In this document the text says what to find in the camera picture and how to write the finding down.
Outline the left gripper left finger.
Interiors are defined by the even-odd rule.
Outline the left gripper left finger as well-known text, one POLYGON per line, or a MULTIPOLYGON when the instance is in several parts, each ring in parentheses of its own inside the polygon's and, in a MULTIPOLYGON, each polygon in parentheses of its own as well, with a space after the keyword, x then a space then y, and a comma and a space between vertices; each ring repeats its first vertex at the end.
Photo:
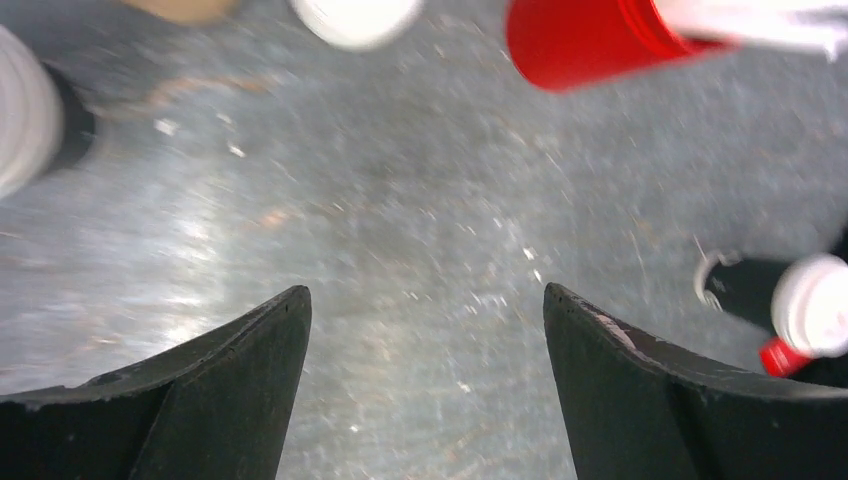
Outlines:
POLYGON ((5 479, 272 479, 309 342, 308 288, 76 386, 1 399, 5 479))

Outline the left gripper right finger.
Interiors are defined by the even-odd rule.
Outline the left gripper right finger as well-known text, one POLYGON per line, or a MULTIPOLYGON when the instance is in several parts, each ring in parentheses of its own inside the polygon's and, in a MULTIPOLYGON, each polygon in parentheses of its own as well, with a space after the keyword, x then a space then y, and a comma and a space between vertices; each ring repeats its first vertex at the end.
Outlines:
POLYGON ((847 393, 693 353, 550 283, 546 341, 581 479, 843 479, 847 393))

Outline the black paper coffee cup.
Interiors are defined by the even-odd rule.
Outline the black paper coffee cup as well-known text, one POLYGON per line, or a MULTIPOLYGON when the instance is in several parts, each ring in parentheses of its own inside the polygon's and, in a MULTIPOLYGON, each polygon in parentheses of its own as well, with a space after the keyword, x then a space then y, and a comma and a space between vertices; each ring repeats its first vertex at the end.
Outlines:
POLYGON ((694 290, 703 304, 774 334, 772 299, 791 264, 788 260, 712 251, 695 269, 694 290))

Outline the white cup lid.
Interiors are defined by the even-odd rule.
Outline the white cup lid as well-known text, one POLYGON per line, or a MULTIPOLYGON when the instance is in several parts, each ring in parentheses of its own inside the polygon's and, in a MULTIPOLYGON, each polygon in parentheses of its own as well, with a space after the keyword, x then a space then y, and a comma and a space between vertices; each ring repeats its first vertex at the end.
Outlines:
POLYGON ((817 254, 789 266, 775 288, 771 317, 777 336, 807 358, 847 352, 847 263, 817 254))

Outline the stack of paper cups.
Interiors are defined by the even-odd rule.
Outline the stack of paper cups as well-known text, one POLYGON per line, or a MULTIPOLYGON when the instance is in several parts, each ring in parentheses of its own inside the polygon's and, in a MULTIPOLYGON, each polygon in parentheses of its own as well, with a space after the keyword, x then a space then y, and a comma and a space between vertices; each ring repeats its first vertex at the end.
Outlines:
POLYGON ((1 28, 1 197, 69 167, 98 146, 95 114, 57 69, 1 28))

